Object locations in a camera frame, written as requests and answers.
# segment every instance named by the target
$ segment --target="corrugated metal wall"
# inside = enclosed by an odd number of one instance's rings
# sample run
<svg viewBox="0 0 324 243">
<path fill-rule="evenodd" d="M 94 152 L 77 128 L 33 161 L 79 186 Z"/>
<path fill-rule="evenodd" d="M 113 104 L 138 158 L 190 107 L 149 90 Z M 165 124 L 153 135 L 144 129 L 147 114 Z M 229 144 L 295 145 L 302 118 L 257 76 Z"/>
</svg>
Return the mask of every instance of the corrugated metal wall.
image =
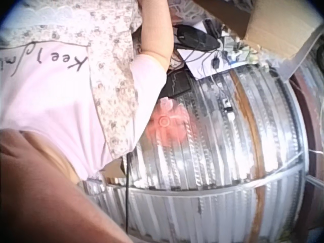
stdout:
<svg viewBox="0 0 324 243">
<path fill-rule="evenodd" d="M 144 135 L 133 153 L 133 234 L 156 242 L 274 242 L 294 224 L 308 168 L 305 129 L 291 87 L 274 70 L 254 66 L 191 85 L 191 92 L 177 98 L 192 114 L 187 139 L 167 148 Z M 110 183 L 86 187 L 124 225 L 125 180 Z"/>
</svg>

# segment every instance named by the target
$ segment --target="cardboard box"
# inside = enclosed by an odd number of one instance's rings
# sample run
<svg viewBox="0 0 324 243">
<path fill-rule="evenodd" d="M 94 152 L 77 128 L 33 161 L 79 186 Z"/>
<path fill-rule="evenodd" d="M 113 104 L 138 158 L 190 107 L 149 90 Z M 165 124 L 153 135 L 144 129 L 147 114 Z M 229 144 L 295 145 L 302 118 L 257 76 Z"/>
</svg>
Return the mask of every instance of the cardboard box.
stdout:
<svg viewBox="0 0 324 243">
<path fill-rule="evenodd" d="M 260 45 L 284 58 L 292 58 L 323 24 L 306 0 L 255 0 L 251 14 L 225 0 L 194 1 L 251 47 Z"/>
</svg>

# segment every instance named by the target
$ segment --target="skin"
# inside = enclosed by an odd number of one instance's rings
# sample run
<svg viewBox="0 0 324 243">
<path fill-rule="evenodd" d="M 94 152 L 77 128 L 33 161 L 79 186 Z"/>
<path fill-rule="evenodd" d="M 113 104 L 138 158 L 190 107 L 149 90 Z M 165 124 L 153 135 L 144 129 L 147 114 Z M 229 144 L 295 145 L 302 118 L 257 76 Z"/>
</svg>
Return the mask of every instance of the skin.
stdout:
<svg viewBox="0 0 324 243">
<path fill-rule="evenodd" d="M 142 0 L 141 5 L 143 53 L 167 70 L 173 51 L 168 2 Z M 53 166 L 57 156 L 46 156 L 46 149 L 33 144 L 18 131 L 0 131 L 0 237 L 32 243 L 132 242 L 73 184 L 64 168 Z"/>
</svg>

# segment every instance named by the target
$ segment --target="wire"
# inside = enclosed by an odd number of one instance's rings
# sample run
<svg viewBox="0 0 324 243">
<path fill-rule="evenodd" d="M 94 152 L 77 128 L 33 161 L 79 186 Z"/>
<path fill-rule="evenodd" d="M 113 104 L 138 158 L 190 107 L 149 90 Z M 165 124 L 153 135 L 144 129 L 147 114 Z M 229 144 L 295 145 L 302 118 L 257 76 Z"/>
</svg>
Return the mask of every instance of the wire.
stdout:
<svg viewBox="0 0 324 243">
<path fill-rule="evenodd" d="M 126 195 L 125 195 L 125 232 L 128 234 L 129 222 L 129 187 L 130 187 L 131 153 L 126 155 Z"/>
</svg>

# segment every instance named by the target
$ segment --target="small fan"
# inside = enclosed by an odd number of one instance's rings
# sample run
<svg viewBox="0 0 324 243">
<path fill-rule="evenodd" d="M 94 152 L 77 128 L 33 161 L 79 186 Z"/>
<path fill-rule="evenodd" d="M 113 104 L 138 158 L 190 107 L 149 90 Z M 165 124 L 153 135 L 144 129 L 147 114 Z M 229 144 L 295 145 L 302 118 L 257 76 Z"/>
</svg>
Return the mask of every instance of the small fan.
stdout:
<svg viewBox="0 0 324 243">
<path fill-rule="evenodd" d="M 170 147 L 171 142 L 181 143 L 186 138 L 189 121 L 189 113 L 182 104 L 164 97 L 155 106 L 145 133 L 153 143 L 160 141 L 162 146 Z"/>
</svg>

